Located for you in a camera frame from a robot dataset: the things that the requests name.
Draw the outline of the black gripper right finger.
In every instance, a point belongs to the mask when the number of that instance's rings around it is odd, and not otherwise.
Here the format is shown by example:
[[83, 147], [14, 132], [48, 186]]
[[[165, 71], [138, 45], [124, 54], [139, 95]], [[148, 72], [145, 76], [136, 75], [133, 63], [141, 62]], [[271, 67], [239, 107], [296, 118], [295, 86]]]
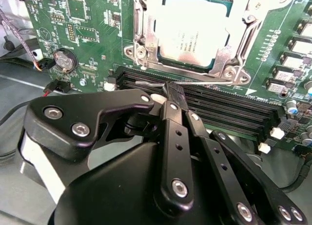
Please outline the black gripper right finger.
[[224, 132], [208, 133], [190, 111], [183, 88], [179, 104], [191, 129], [191, 139], [212, 169], [221, 194], [225, 225], [306, 225], [302, 210]]

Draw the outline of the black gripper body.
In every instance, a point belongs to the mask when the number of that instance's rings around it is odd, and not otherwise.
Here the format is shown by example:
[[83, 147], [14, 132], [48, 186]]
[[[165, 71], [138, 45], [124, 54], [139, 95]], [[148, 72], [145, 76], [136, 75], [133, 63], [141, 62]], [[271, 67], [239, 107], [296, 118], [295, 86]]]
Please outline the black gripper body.
[[62, 194], [51, 225], [231, 225], [209, 167], [192, 160], [194, 205], [171, 218], [155, 204], [161, 149], [139, 144], [74, 180]]

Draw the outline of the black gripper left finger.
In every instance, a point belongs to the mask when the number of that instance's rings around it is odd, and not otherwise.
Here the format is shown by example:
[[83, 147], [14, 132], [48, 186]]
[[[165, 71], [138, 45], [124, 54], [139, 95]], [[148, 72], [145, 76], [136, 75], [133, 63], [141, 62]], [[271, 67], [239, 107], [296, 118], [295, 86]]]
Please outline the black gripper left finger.
[[178, 217], [194, 204], [189, 131], [179, 104], [180, 85], [164, 96], [140, 89], [38, 98], [27, 106], [19, 152], [58, 204], [74, 180], [139, 144], [161, 149], [157, 207]]

